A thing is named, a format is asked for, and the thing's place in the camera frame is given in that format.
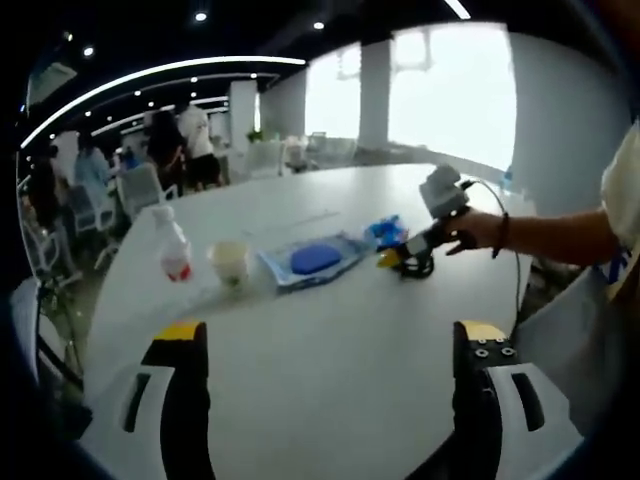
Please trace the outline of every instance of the white wall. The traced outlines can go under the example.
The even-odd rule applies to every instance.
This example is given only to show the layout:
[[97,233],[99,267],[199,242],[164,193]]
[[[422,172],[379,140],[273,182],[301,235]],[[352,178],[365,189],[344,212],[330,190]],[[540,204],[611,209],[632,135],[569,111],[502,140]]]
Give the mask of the white wall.
[[253,130],[256,93],[255,80],[231,82],[229,89],[231,144],[240,153],[246,153],[249,149],[247,133]]
[[304,135],[307,70],[280,82],[260,97],[263,130],[281,138]]
[[631,126],[620,83],[582,54],[511,35],[517,122],[514,185],[540,215],[597,207],[600,178]]
[[362,47],[361,59],[359,144],[381,149],[387,146],[389,136],[391,42]]

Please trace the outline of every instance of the bottle label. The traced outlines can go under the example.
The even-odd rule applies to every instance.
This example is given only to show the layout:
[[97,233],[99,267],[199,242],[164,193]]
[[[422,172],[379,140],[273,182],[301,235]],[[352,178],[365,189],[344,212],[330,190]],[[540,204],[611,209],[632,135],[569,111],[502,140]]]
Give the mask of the bottle label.
[[184,258],[163,259],[162,268],[172,282],[185,282],[192,275],[191,265]]

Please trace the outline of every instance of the led light strip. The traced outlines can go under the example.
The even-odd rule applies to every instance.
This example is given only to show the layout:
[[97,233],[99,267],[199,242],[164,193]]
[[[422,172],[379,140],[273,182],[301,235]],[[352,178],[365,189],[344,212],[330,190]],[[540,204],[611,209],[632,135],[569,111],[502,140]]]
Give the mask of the led light strip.
[[229,97],[209,97],[209,98],[199,98],[197,100],[191,100],[189,103],[191,105],[200,105],[201,103],[224,102],[226,100],[229,100]]
[[136,125],[135,127],[125,128],[120,132],[120,135],[126,135],[128,133],[137,132],[138,130],[142,130],[143,128],[144,128],[144,125]]
[[462,6],[459,0],[444,1],[447,5],[449,5],[449,7],[451,7],[451,10],[456,12],[456,15],[458,15],[458,18],[460,18],[460,20],[469,20],[471,18],[471,15],[469,15],[469,12],[467,12],[467,9]]
[[213,63],[232,63],[232,62],[266,62],[266,63],[284,63],[288,65],[304,65],[306,62],[299,58],[286,58],[286,57],[268,57],[261,55],[237,55],[230,57],[207,57],[207,58],[195,58],[193,60],[183,60],[181,62],[173,62],[167,63],[166,65],[159,65],[157,67],[147,68],[145,70],[140,70],[139,72],[130,73],[129,75],[125,75],[124,77],[117,78],[116,80],[112,80],[104,85],[101,85],[93,90],[88,91],[84,95],[80,95],[75,100],[69,102],[60,110],[55,112],[49,118],[47,118],[44,122],[40,124],[33,132],[29,134],[27,138],[20,144],[20,148],[25,148],[29,145],[33,139],[39,135],[45,128],[55,122],[62,115],[67,113],[72,108],[77,107],[78,105],[86,102],[92,97],[99,95],[102,92],[106,92],[107,90],[117,87],[118,85],[122,85],[123,83],[130,82],[132,80],[137,80],[138,78],[146,77],[147,75],[153,75],[154,73],[160,73],[167,70],[175,70],[177,68],[184,67],[193,67],[197,65],[209,65]]
[[[204,113],[224,113],[224,112],[228,112],[229,111],[229,107],[209,108],[209,109],[203,110],[203,111],[204,111]],[[120,135],[127,135],[129,133],[137,132],[138,130],[142,130],[143,128],[144,128],[144,125],[136,125],[135,127],[125,128],[124,130],[122,130],[120,132]]]
[[[224,102],[229,100],[229,97],[209,97],[209,98],[201,98],[199,100],[191,100],[189,103],[191,105],[198,105],[201,103],[209,103],[209,102]],[[173,109],[175,109],[176,106],[175,105],[165,105],[163,107],[160,107],[160,110],[163,112],[169,112]],[[119,127],[120,125],[123,125],[127,122],[132,122],[134,120],[141,120],[144,119],[144,113],[136,113],[135,115],[131,115],[130,117],[127,118],[123,118],[122,120],[118,120],[117,122],[113,122],[110,123],[108,125],[105,125],[102,128],[99,128],[98,130],[94,130],[93,132],[91,132],[91,136],[95,137],[96,135],[100,135],[101,133],[104,132],[108,132],[109,130],[113,130],[114,128]]]

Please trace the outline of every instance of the sleeve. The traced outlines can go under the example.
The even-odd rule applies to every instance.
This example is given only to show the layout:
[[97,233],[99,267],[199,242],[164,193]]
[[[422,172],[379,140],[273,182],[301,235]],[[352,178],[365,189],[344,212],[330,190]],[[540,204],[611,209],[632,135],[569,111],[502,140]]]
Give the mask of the sleeve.
[[104,153],[99,148],[96,148],[91,156],[93,166],[100,177],[100,180],[106,185],[109,181],[109,162],[104,156]]
[[602,206],[622,244],[640,240],[640,126],[631,127],[602,177]]

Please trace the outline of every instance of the person's hand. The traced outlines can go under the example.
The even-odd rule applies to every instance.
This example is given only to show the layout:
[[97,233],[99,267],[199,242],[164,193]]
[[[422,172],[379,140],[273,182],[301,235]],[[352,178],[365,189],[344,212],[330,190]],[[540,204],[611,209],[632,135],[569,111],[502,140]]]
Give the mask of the person's hand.
[[[476,240],[475,248],[490,248],[498,243],[501,224],[502,217],[471,209],[465,215],[449,220],[445,230],[449,235],[448,243],[458,241],[457,232],[468,232]],[[464,250],[466,248],[458,243],[447,255],[455,255]]]

